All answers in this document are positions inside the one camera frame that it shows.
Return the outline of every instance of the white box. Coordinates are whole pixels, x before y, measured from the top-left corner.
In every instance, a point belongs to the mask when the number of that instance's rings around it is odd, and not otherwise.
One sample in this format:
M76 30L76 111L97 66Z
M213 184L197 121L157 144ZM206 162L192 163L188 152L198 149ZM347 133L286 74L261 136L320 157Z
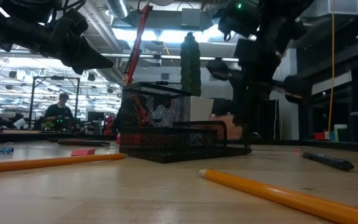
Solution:
M212 113L213 99L191 96L190 121L207 121Z

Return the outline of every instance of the yellow pencil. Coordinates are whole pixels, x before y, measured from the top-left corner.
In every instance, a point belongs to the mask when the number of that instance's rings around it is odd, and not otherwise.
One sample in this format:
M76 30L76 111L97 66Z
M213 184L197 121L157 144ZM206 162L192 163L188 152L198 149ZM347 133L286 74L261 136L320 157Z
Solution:
M0 162L0 172L22 170L22 169L34 169L34 168L51 167L51 166L62 166L62 165L76 164L82 162L110 161L110 160L123 159L125 157L126 154L117 153L117 154L106 154L106 155Z
M263 184L215 170L199 170L208 180L247 192L337 223L358 223L358 209L292 190Z

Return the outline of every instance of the man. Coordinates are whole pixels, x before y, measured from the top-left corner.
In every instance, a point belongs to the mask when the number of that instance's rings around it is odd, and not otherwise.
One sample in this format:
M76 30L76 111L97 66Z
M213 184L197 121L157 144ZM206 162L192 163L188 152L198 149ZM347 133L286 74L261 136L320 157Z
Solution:
M59 95L59 102L54 105L50 105L45 112L45 119L51 120L55 119L57 116L63 116L67 119L73 119L73 114L71 110L66 106L68 100L68 95L66 93L61 93Z

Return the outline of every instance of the black marker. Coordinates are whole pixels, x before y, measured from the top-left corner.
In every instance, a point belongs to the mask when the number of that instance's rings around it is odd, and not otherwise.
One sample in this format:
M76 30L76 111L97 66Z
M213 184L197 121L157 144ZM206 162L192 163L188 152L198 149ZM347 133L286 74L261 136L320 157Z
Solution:
M338 159L331 156L326 156L323 154L305 152L303 153L302 156L306 159L311 159L313 161L320 162L322 164L326 164L340 170L351 170L354 168L354 165L349 161Z

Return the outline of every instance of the blue binder clip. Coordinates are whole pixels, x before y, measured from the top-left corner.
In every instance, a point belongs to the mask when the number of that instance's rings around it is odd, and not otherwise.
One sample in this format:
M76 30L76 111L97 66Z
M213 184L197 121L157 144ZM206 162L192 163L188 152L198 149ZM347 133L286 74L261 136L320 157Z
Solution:
M5 143L5 146L0 148L0 154L11 154L14 152L14 148L12 147L12 142Z

